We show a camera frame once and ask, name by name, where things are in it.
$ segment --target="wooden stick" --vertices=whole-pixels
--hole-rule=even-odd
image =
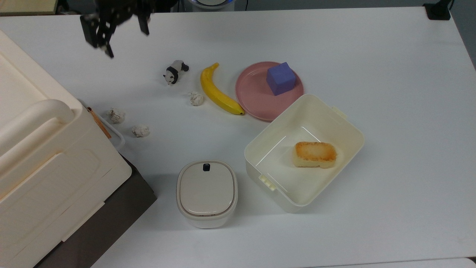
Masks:
[[[107,129],[104,127],[104,125],[102,124],[101,120],[99,119],[99,117],[96,115],[96,113],[91,109],[91,107],[88,107],[88,111],[89,113],[92,115],[92,118],[94,119],[94,122],[96,122],[96,124],[98,124],[99,128],[104,132],[104,134],[106,135],[106,137],[108,139],[112,138],[111,134],[109,134],[109,132],[107,131]]]

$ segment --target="white storage box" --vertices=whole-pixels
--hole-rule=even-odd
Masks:
[[[331,143],[338,153],[334,167],[295,167],[293,148],[302,141]],[[293,213],[311,203],[363,145],[364,136],[356,127],[316,96],[305,94],[248,144],[246,171]]]
[[[0,31],[0,267],[33,267],[131,175],[81,103]]]

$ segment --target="white plastic container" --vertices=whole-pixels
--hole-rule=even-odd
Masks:
[[[193,12],[235,11],[235,0],[188,0]]]
[[[28,268],[131,175],[82,104],[0,31],[0,267]]]
[[[338,153],[334,167],[295,167],[293,148],[302,141],[331,143]],[[311,203],[363,145],[363,134],[343,113],[305,94],[246,146],[246,171],[280,207],[294,213]]]
[[[217,228],[228,221],[238,200],[235,173],[222,161],[186,165],[177,180],[177,206],[191,225]]]

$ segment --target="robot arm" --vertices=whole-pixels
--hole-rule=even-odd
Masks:
[[[156,10],[155,0],[95,0],[98,13],[80,17],[84,38],[94,48],[101,48],[114,58],[109,41],[116,27],[136,15],[140,30],[149,35],[150,14]]]

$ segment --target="toy panda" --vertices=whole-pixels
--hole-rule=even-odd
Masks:
[[[183,61],[174,61],[166,70],[164,74],[165,81],[168,85],[174,85],[179,79],[180,71],[188,71],[188,66]]]

